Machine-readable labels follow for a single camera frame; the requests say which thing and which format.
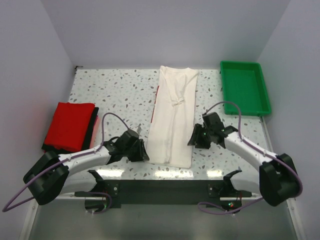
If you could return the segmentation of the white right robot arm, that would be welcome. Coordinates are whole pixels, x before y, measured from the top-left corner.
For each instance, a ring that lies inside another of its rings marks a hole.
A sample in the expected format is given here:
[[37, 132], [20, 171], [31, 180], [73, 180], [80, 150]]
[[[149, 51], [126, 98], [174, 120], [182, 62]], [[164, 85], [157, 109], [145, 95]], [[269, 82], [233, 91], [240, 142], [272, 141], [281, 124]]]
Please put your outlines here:
[[216, 112], [203, 114], [203, 124], [194, 126], [188, 145], [209, 149], [214, 143], [240, 156], [256, 174], [234, 170], [223, 177], [221, 194], [233, 197], [240, 191], [259, 194], [269, 205], [276, 207], [303, 191], [292, 158], [286, 154], [268, 151], [241, 135], [239, 128], [224, 126]]

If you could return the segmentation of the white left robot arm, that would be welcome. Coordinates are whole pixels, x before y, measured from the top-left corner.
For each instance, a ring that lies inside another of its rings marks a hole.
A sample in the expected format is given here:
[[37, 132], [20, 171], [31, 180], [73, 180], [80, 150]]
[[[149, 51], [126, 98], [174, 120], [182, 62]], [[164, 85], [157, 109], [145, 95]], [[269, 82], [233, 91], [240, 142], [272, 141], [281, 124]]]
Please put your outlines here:
[[130, 162], [150, 160], [144, 140], [132, 129], [80, 152], [58, 155], [48, 151], [24, 175], [23, 182], [41, 206], [66, 193], [87, 191], [92, 196], [99, 196], [104, 190], [101, 181], [88, 180], [84, 175], [78, 179], [69, 178], [95, 167], [113, 164], [122, 158]]

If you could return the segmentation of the white t shirt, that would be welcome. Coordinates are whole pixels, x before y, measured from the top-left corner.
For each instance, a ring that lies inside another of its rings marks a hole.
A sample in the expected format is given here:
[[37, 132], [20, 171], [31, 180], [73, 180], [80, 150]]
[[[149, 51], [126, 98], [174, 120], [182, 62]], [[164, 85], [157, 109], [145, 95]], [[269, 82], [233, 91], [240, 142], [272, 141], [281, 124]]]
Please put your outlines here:
[[189, 169], [198, 70], [161, 66], [146, 152], [152, 164]]

